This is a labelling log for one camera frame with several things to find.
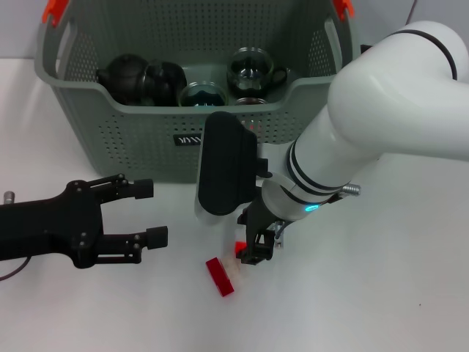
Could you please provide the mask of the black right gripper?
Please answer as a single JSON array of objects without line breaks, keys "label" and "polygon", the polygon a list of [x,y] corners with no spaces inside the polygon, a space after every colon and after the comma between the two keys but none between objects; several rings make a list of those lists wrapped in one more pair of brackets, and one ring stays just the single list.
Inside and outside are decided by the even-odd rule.
[{"label": "black right gripper", "polygon": [[241,251],[241,263],[256,265],[273,256],[275,233],[268,228],[281,218],[274,215],[265,205],[262,197],[257,197],[238,216],[237,223],[246,229],[246,248]]}]

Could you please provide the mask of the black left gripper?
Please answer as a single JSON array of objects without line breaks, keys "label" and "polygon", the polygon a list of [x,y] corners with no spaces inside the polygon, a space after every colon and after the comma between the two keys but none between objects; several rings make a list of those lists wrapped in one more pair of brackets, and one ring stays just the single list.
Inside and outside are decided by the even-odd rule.
[{"label": "black left gripper", "polygon": [[144,248],[168,246],[168,227],[101,236],[100,205],[125,198],[152,197],[151,179],[130,182],[124,174],[118,174],[91,182],[72,181],[60,195],[50,199],[2,205],[1,259],[63,254],[76,268],[139,264]]}]

